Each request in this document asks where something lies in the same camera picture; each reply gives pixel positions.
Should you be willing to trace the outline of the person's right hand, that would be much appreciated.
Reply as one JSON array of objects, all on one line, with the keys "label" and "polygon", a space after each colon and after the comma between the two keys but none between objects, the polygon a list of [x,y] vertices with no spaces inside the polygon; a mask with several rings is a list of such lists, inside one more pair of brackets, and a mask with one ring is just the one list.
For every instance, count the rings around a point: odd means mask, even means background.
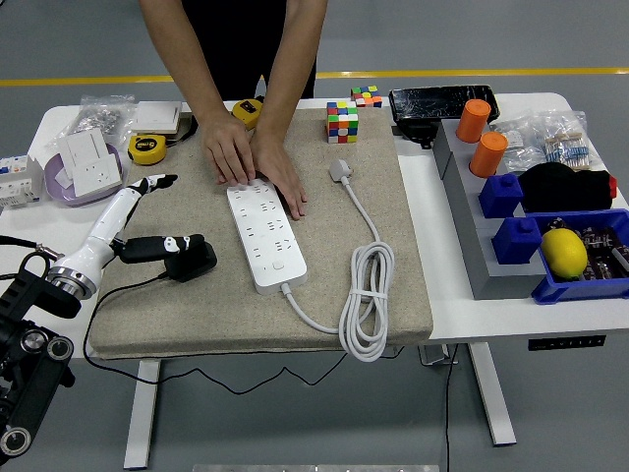
[{"label": "person's right hand", "polygon": [[245,125],[226,109],[212,109],[198,119],[201,149],[217,184],[246,185],[256,177]]}]

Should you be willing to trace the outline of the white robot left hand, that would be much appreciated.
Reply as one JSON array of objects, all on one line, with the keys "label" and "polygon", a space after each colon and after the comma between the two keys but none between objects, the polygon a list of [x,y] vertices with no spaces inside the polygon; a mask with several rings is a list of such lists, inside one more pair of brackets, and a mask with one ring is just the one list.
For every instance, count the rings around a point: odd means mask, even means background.
[{"label": "white robot left hand", "polygon": [[122,232],[140,199],[155,190],[170,187],[176,180],[173,174],[151,175],[118,191],[81,247],[55,262],[47,279],[84,285],[93,290],[100,284],[102,269],[115,258],[125,264],[164,261],[170,276],[181,280],[190,273],[214,267],[217,257],[200,234],[122,239]]}]

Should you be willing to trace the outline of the person's left hand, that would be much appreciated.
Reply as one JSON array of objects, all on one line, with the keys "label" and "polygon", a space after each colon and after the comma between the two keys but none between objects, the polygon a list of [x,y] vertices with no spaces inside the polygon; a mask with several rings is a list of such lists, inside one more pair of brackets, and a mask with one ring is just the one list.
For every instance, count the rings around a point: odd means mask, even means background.
[{"label": "person's left hand", "polygon": [[295,220],[306,215],[307,195],[281,138],[255,131],[251,141],[255,169],[263,174],[284,198]]}]

